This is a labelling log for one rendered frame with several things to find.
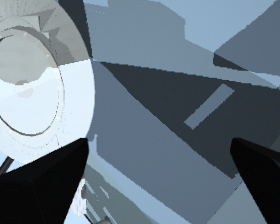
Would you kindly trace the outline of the pale blue flat mat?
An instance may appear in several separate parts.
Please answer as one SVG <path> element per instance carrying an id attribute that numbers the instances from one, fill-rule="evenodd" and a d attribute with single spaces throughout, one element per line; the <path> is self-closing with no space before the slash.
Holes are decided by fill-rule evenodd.
<path id="1" fill-rule="evenodd" d="M 94 77 L 89 150 L 153 224 L 207 224 L 233 138 L 280 135 L 280 0 L 55 0 Z"/>

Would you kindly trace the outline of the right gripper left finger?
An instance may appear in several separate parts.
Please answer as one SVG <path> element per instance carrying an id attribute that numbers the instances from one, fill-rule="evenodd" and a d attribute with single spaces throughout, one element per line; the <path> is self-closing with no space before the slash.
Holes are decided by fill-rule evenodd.
<path id="1" fill-rule="evenodd" d="M 64 224 L 88 155 L 79 138 L 0 175 L 0 224 Z"/>

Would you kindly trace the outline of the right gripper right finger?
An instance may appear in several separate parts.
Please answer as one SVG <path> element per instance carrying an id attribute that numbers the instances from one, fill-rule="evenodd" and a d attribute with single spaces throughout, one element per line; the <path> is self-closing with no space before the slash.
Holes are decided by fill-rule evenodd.
<path id="1" fill-rule="evenodd" d="M 280 224 L 280 153 L 233 138 L 230 154 L 267 224 Z"/>

